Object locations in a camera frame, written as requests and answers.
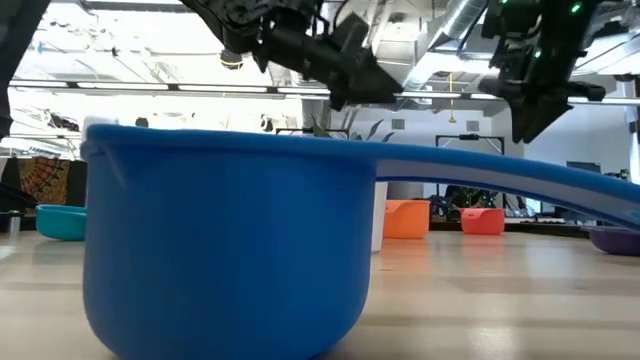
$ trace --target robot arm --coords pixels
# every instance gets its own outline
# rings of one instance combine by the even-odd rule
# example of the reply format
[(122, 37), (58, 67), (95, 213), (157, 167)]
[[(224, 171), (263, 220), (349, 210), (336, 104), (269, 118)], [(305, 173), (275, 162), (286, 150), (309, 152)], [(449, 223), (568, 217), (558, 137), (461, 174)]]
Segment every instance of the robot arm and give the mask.
[[(195, 11), (225, 49), (251, 52), (264, 72), (269, 62), (324, 83), (331, 107), (394, 103), (402, 86), (363, 48), (369, 26), (349, 15), (329, 34), (320, 16), (324, 0), (181, 0)], [(323, 31), (316, 34), (318, 21)], [(314, 29), (311, 36), (307, 29)]]
[(511, 108), (513, 141), (531, 142), (572, 107), (568, 97), (602, 101), (604, 88), (569, 81), (590, 45), (589, 27), (604, 0), (489, 0), (482, 36), (500, 40), (490, 65), (497, 78), (481, 91)]

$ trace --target ceiling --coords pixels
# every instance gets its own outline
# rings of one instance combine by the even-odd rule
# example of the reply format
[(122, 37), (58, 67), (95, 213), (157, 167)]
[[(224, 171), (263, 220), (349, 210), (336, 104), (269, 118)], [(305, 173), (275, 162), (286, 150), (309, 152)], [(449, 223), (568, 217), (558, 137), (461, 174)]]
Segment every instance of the ceiling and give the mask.
[[(369, 21), (372, 29), (368, 45), (375, 50), (381, 65), (398, 81), (413, 79), (420, 89), (434, 91), (477, 92), (479, 80), (494, 71), (488, 68), (486, 59), (495, 48), (495, 42), (480, 37), (479, 26), (469, 30), (469, 40), (459, 56), (451, 55), (450, 51), (452, 46), (459, 45), (456, 39), (425, 52), (425, 43), (433, 39), (452, 11), (471, 1), (351, 0), (342, 16), (356, 12)], [(326, 4), (327, 9), (331, 6), (335, 9), (336, 5), (339, 3), (331, 0)], [(623, 15), (631, 16), (634, 21), (637, 17), (636, 13), (629, 15), (628, 9)], [(579, 64), (582, 73), (607, 74), (604, 78), (589, 75), (591, 81), (607, 86), (611, 83), (608, 75), (640, 73), (634, 65), (640, 61), (640, 38), (636, 34), (595, 42), (589, 56)], [(296, 85), (296, 77), (291, 77), (289, 71), (270, 66), (269, 71), (262, 74), (250, 59), (241, 70), (228, 70), (219, 61), (222, 50), (220, 42), (200, 18), (177, 0), (53, 0), (15, 79)], [(14, 97), (29, 99), (29, 94), (14, 93)], [(19, 103), (24, 101), (15, 102), (14, 107)], [(57, 106), (55, 101), (47, 104), (48, 110), (55, 110)], [(167, 112), (182, 111), (183, 118), (188, 118), (193, 113), (189, 107), (195, 106), (190, 104), (175, 105)], [(465, 100), (454, 104), (456, 109), (485, 110), (487, 116), (499, 112), (503, 106), (496, 102)], [(203, 109), (206, 104), (198, 103), (197, 107)], [(413, 108), (437, 112), (450, 107), (450, 100), (436, 99)], [(66, 109), (71, 118), (78, 117), (68, 110), (69, 106)]]

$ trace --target wall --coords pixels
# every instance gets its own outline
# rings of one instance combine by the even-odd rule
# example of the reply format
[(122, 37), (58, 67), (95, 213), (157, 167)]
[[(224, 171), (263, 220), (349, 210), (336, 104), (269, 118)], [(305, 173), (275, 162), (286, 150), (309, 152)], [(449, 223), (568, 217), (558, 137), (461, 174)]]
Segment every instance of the wall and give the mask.
[[(284, 119), (286, 117), (301, 117), (302, 111), (301, 101), (297, 99), (140, 95), (90, 96), (16, 92), (12, 92), (12, 95), (14, 109), (27, 108), (28, 105), (35, 103), (41, 109), (50, 109), (53, 112), (69, 116), (77, 120), (80, 125), (86, 122), (86, 126), (93, 123), (119, 123), (133, 126), (138, 117), (146, 117), (151, 128), (262, 132), (260, 127), (262, 114), (269, 114), (276, 119)], [(297, 124), (284, 122), (277, 124), (277, 126), (298, 127)], [(33, 130), (22, 130), (21, 132), (32, 133)]]
[[(344, 114), (334, 112), (332, 116), (332, 127), (339, 128), (342, 125)], [(389, 132), (394, 132), (389, 142), (396, 144), (435, 146), (436, 135), (460, 135), (468, 134), (468, 120), (476, 120), (480, 122), (481, 135), (491, 135), (491, 119), (485, 118), (481, 111), (461, 110), (454, 111), (456, 123), (450, 123), (451, 113), (442, 111), (434, 114), (431, 111), (402, 110), (392, 112), (384, 109), (364, 108), (358, 112), (358, 115), (351, 128), (352, 132), (357, 132), (366, 136), (371, 126), (384, 119), (380, 124), (376, 135), (372, 141), (381, 140)], [(392, 119), (404, 119), (404, 130), (392, 130)], [(469, 151), (486, 152), (495, 154), (495, 150), (485, 141), (460, 141), (453, 140), (447, 148), (461, 149)], [(440, 193), (444, 194), (446, 185), (441, 185)], [(436, 193), (435, 184), (423, 183), (391, 183), (389, 184), (388, 197), (390, 199), (412, 199), (426, 198)]]
[[(617, 90), (607, 96), (623, 97), (623, 94)], [(507, 156), (561, 166), (566, 166), (567, 161), (599, 163), (603, 173), (629, 168), (631, 135), (623, 106), (577, 105), (527, 145), (512, 141), (508, 108), (492, 118), (491, 129), (494, 135), (507, 140)], [(515, 199), (508, 197), (515, 204)]]

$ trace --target blue bowl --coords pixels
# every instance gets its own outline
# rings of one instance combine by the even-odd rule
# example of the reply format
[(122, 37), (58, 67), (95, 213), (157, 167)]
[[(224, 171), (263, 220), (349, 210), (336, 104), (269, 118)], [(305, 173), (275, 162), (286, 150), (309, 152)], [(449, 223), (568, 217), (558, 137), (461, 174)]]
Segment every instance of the blue bowl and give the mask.
[(64, 205), (38, 205), (36, 230), (43, 236), (62, 241), (83, 241), (87, 210)]
[(165, 146), (83, 147), (98, 338), (136, 360), (302, 360), (336, 344), (367, 297), (373, 164)]
[(84, 303), (134, 360), (301, 360), (355, 324), (375, 181), (537, 198), (640, 230), (640, 187), (466, 151), (93, 125)]

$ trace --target tapestry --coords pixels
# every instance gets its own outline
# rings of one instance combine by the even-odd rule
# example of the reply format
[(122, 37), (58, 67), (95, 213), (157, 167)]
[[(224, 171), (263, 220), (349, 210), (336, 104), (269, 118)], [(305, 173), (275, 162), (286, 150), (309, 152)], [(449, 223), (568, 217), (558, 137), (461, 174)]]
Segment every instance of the tapestry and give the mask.
[(39, 204), (65, 205), (70, 161), (37, 157), (18, 160), (20, 187)]
[[(3, 185), (31, 195), (39, 204), (85, 205), (87, 163), (45, 157), (3, 160)], [(0, 211), (33, 213), (9, 195), (0, 192)]]

